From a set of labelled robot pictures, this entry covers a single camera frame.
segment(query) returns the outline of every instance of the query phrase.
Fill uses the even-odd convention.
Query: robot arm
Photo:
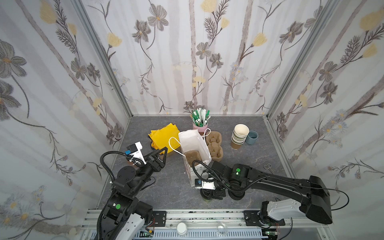
[[[216,161],[211,161],[206,172],[210,176],[209,182],[204,181],[201,176],[201,179],[195,180],[195,187],[201,189],[200,193],[206,199],[223,199],[227,189],[232,199],[240,200],[249,188],[290,198],[279,202],[263,202],[259,216],[261,222],[306,216],[322,224],[332,223],[330,194],[318,177],[311,176],[308,180],[291,179],[243,164],[235,164],[230,168]]]

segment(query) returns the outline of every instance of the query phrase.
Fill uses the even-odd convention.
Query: gray table surface
[[[150,153],[152,149],[148,134],[151,130],[161,129],[169,123],[176,124],[180,131],[192,128],[190,117],[133,117],[120,151],[124,152],[128,145],[140,141],[143,146],[141,150],[143,155]],[[235,125],[239,123],[247,125],[250,130],[255,130],[259,137],[254,145],[244,143],[239,150],[234,150],[230,146],[231,135]],[[222,164],[232,167],[235,163],[241,163],[265,171],[263,166],[269,163],[272,165],[274,174],[286,176],[262,117],[211,117],[209,128],[222,135]],[[116,175],[122,167],[127,165],[125,157],[119,155],[112,171]],[[153,173],[152,176],[156,178],[156,183],[141,191],[136,197],[140,201],[152,205],[154,209],[248,209],[260,208],[263,201],[275,201],[276,197],[280,200],[286,199],[286,197],[271,192],[249,189],[244,198],[239,201],[233,200],[228,194],[223,200],[205,200],[200,196],[198,189],[190,186],[183,158],[176,153],[167,157],[166,166],[160,172]],[[109,188],[110,184],[103,193],[99,209],[103,208],[111,194]]]

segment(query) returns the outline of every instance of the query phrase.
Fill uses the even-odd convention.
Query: blue cup
[[[245,139],[245,142],[249,145],[252,145],[256,142],[257,138],[259,137],[259,134],[255,131],[249,131],[247,138]]]

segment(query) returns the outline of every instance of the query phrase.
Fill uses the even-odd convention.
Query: paper bag handle
[[[211,129],[207,128],[205,131],[204,131],[204,135],[202,136],[204,138],[204,141],[205,141],[205,137],[208,136],[209,134],[211,133]]]
[[[169,145],[169,147],[170,147],[173,151],[178,152],[180,155],[183,155],[183,156],[185,157],[184,154],[182,154],[181,152],[177,151],[176,149],[173,149],[173,147],[170,145],[170,140],[171,140],[172,138],[174,138],[174,137],[171,137],[171,138],[168,140],[168,145]]]

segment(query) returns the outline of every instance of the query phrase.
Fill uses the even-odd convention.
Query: white knob
[[[183,222],[179,223],[177,225],[177,233],[180,236],[184,236],[185,234],[187,234],[187,225]]]

